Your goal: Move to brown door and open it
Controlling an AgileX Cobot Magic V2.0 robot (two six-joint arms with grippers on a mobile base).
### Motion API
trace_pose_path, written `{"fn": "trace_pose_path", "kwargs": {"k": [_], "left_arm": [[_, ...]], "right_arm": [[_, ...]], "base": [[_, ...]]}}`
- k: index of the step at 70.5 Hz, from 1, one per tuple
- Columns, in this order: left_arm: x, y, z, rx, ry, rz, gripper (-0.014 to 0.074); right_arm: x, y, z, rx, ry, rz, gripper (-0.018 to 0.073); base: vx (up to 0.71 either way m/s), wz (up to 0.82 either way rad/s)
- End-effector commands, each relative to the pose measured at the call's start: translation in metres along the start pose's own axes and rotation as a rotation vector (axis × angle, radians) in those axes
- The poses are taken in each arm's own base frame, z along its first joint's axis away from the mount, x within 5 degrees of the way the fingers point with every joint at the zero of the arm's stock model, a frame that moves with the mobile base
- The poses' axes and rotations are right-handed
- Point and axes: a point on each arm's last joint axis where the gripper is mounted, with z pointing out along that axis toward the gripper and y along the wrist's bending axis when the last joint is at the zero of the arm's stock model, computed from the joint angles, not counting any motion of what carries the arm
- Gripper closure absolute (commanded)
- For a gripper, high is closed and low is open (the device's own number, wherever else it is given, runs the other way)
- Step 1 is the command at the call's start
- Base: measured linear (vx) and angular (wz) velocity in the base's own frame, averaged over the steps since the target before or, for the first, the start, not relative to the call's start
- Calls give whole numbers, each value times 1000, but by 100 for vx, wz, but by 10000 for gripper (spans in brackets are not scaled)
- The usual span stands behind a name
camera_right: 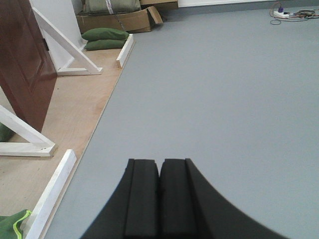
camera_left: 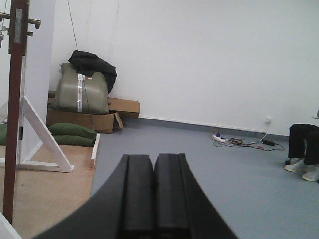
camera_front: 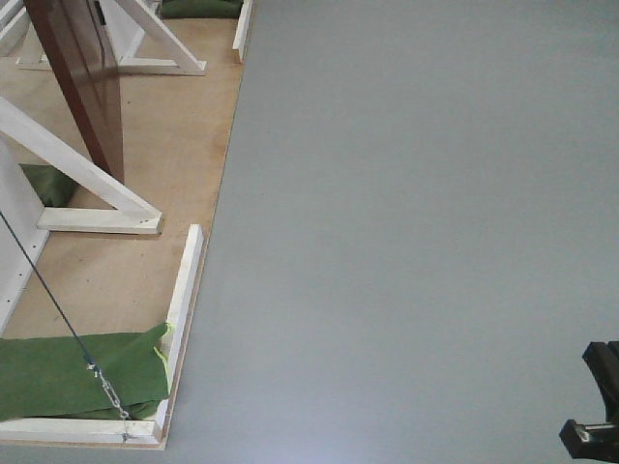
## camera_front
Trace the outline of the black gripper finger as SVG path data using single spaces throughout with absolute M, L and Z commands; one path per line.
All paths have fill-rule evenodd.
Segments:
M 581 424 L 567 420 L 559 432 L 559 438 L 573 459 L 618 459 L 617 424 Z
M 618 341 L 590 342 L 582 355 L 602 396 L 607 421 L 618 421 Z

